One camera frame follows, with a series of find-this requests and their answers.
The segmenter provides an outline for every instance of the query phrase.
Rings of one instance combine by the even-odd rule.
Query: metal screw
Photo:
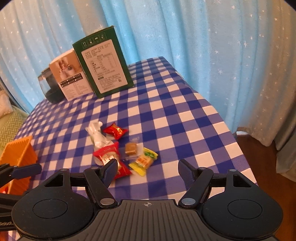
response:
[[[115,201],[112,198],[106,197],[106,198],[101,199],[100,203],[102,205],[108,206],[108,205],[111,205],[111,204],[115,203]]]
[[[184,205],[193,205],[195,203],[195,200],[193,198],[184,198],[182,199],[181,203]]]

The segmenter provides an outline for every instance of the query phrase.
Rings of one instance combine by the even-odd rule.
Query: plastic basket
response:
[[[32,136],[14,140],[6,144],[0,164],[9,163],[11,166],[25,166],[34,164],[37,161],[37,155],[31,145]],[[20,180],[12,180],[9,183],[8,194],[22,195],[29,187],[30,177]]]

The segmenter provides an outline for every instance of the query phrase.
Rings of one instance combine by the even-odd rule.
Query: red candy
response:
[[[98,149],[94,152],[94,156],[99,158],[104,165],[106,165],[106,163],[108,163],[113,158],[117,160],[118,171],[114,179],[125,177],[131,174],[131,171],[127,168],[127,166],[120,161],[118,142]]]
[[[113,135],[115,140],[119,140],[125,133],[128,132],[128,129],[120,128],[114,122],[112,125],[105,128],[103,132]]]

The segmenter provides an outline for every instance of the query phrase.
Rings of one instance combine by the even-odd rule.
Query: blue curtain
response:
[[[37,76],[48,63],[114,25],[128,64],[164,56],[235,131],[250,98],[264,88],[263,77],[289,65],[269,64],[291,29],[275,25],[288,13],[295,22],[280,0],[14,0],[0,13],[1,77],[31,111],[44,98]],[[271,42],[275,26],[280,47]]]

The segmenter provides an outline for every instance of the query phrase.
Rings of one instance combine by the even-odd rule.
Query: checkered tablecloth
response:
[[[129,129],[119,140],[120,152],[134,137],[159,154],[144,177],[134,173],[109,187],[117,199],[180,199],[185,185],[178,160],[226,173],[235,168],[255,182],[233,135],[215,108],[191,89],[163,57],[129,66],[135,87],[98,99],[89,94],[72,101],[40,102],[16,139],[33,136],[32,145],[42,173],[31,181],[36,187],[61,168],[83,172],[95,166],[93,145],[85,127],[100,120],[102,128],[116,122]],[[82,188],[73,188],[85,195]]]

